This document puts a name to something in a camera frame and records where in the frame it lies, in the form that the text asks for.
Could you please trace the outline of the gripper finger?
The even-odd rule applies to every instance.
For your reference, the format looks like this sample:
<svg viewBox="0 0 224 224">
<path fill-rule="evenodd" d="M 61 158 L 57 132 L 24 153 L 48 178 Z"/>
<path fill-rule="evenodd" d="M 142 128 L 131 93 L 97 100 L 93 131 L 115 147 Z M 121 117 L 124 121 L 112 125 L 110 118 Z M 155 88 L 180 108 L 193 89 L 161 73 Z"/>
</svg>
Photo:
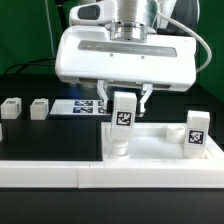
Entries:
<svg viewBox="0 0 224 224">
<path fill-rule="evenodd" d="M 146 111 L 145 103 L 153 92 L 152 84 L 143 84 L 141 88 L 141 99 L 139 101 L 139 116 L 142 117 Z"/>
<path fill-rule="evenodd" d="M 103 101 L 103 110 L 107 112 L 109 98 L 107 96 L 107 82 L 105 80 L 97 81 L 97 93 Z"/>
</svg>

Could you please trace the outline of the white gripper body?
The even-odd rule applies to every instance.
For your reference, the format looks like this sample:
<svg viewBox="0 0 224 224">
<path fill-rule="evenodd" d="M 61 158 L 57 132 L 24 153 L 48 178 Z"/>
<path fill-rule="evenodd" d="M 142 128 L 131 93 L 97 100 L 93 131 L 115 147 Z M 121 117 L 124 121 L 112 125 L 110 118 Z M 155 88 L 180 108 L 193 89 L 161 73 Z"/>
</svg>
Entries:
<svg viewBox="0 0 224 224">
<path fill-rule="evenodd" d="M 55 70 L 67 83 L 105 80 L 185 91 L 196 80 L 195 51 L 192 37 L 149 35 L 140 43 L 112 40 L 100 26 L 71 26 L 61 37 Z"/>
</svg>

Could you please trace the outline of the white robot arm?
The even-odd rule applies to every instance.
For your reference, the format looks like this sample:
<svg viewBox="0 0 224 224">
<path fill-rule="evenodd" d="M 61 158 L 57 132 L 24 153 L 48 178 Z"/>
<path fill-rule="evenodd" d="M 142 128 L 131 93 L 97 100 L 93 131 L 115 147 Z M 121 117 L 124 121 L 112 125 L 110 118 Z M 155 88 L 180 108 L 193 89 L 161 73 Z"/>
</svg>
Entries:
<svg viewBox="0 0 224 224">
<path fill-rule="evenodd" d="M 186 91 L 196 79 L 196 39 L 159 35 L 156 0 L 101 0 L 70 10 L 55 62 L 66 83 L 139 88 L 139 113 L 154 90 Z"/>
</svg>

